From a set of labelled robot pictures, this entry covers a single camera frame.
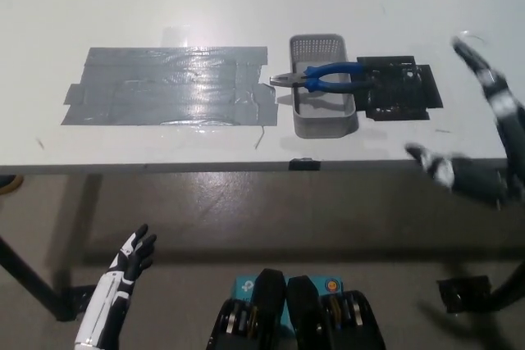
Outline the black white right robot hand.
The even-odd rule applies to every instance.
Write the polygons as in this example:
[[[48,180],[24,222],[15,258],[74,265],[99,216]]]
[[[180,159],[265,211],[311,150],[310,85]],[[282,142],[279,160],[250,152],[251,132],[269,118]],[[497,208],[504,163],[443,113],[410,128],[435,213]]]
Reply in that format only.
[[[478,165],[461,155],[440,155],[415,143],[405,151],[441,187],[493,207],[524,200],[524,105],[514,96],[502,73],[461,38],[452,38],[452,48],[479,81],[495,117],[504,146],[507,167],[500,172]]]

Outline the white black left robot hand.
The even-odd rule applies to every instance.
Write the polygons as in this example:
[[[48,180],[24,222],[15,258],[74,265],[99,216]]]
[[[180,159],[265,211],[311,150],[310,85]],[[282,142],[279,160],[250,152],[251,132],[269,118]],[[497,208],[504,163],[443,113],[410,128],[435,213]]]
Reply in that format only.
[[[118,349],[137,279],[153,264],[157,235],[141,225],[100,277],[75,338],[75,349]]]

